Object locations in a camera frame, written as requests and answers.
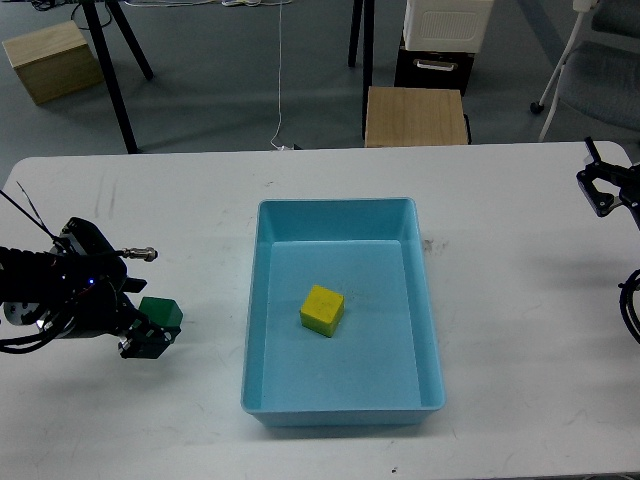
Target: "black cable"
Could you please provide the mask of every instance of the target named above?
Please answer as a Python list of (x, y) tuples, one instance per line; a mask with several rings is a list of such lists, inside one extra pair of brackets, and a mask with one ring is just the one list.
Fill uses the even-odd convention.
[[(31, 353), (44, 347), (49, 342), (51, 342), (54, 338), (56, 338), (62, 332), (62, 330), (64, 330), (64, 328), (68, 325), (68, 322), (65, 320), (65, 318), (67, 318), (65, 315), (65, 311), (71, 310), (75, 305), (76, 305), (75, 301), (68, 302), (62, 308), (62, 310), (58, 312), (54, 316), (54, 318), (51, 320), (51, 327), (49, 327), (47, 330), (36, 333), (34, 335), (27, 335), (27, 336), (18, 337), (18, 338), (6, 338), (6, 339), (0, 340), (0, 353), (10, 353), (14, 355), (19, 355), (24, 353)], [(9, 346), (9, 345), (13, 345), (13, 346), (27, 345), (31, 343), (33, 343), (33, 345), (29, 345), (28, 347), (23, 347), (23, 348), (14, 348)]]
[(625, 283), (618, 285), (620, 292), (620, 312), (625, 325), (636, 342), (640, 343), (640, 319), (633, 306), (633, 294), (640, 290), (640, 270), (633, 272)]
[[(82, 5), (81, 3), (78, 3), (74, 8), (73, 11), (71, 12), (71, 20), (73, 20), (75, 22), (76, 20), (76, 11), (78, 10), (78, 8), (80, 7), (80, 5)], [(100, 25), (100, 28), (104, 28), (108, 25), (111, 25), (111, 22), (113, 21), (113, 15), (111, 15), (111, 10), (109, 10), (109, 5), (107, 5), (107, 2), (104, 2), (104, 8), (107, 11), (107, 13), (109, 14), (109, 20), (107, 20), (106, 23), (103, 23)], [(81, 27), (80, 25), (78, 25), (78, 28), (80, 30), (89, 30), (88, 27)]]

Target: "yellow cube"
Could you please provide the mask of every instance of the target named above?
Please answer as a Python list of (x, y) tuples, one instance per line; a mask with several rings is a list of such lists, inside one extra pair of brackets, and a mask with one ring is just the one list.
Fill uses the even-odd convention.
[(344, 313), (344, 295), (320, 285), (314, 285), (300, 309), (300, 320), (305, 327), (332, 337)]

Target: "wooden crate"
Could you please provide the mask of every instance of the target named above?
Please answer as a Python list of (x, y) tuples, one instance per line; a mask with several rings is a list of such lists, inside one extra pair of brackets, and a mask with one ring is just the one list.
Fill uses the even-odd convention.
[(458, 90), (371, 87), (365, 147), (466, 145)]
[(2, 45), (36, 105), (103, 81), (100, 65), (73, 21), (5, 40)]

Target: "white cable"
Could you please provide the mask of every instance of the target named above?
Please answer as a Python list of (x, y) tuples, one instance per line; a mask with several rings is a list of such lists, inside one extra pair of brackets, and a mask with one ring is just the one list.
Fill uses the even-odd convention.
[(280, 134), (280, 127), (282, 127), (282, 5), (284, 2), (280, 2), (280, 11), (278, 18), (278, 128), (271, 138), (271, 146), (276, 150), (287, 150), (284, 145), (276, 145), (273, 143), (276, 137)]

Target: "metal stand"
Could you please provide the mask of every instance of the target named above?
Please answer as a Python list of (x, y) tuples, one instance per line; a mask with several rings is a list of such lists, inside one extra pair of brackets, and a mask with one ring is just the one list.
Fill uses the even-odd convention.
[(351, 17), (351, 38), (349, 41), (349, 67), (356, 65), (358, 40), (360, 37), (360, 20), (364, 18), (363, 60), (362, 60), (362, 138), (367, 126), (367, 105), (369, 87), (373, 77), (373, 32), (374, 32), (375, 0), (354, 0)]
[[(84, 14), (87, 18), (87, 24), (89, 25), (91, 38), (93, 39), (93, 44), (96, 48), (98, 61), (100, 62), (102, 74), (104, 75), (104, 80), (107, 84), (109, 95), (111, 96), (111, 103), (113, 104), (113, 109), (116, 113), (118, 124), (120, 125), (120, 131), (122, 132), (122, 137), (124, 139), (124, 144), (127, 147), (127, 152), (138, 153), (138, 146), (136, 144), (136, 139), (133, 136), (133, 130), (131, 129), (131, 123), (129, 122), (127, 109), (125, 108), (124, 100), (122, 99), (122, 93), (120, 92), (120, 86), (118, 85), (118, 79), (116, 78), (113, 63), (111, 62), (111, 56), (109, 55), (107, 42), (104, 38), (102, 27), (100, 26), (100, 19), (98, 18), (98, 12), (96, 10), (95, 2), (82, 2), (82, 9), (84, 10)], [(151, 80), (153, 78), (153, 71), (151, 70), (149, 63), (147, 62), (144, 53), (142, 53), (142, 49), (140, 48), (140, 45), (138, 44), (138, 41), (133, 34), (133, 30), (131, 30), (131, 27), (129, 26), (129, 22), (124, 16), (122, 8), (120, 8), (120, 4), (118, 2), (109, 2), (109, 10), (113, 15), (114, 20), (118, 24), (118, 27), (120, 27), (122, 35), (127, 41), (127, 44), (129, 45), (131, 52), (136, 58), (138, 65), (142, 69), (142, 73), (147, 80)]]

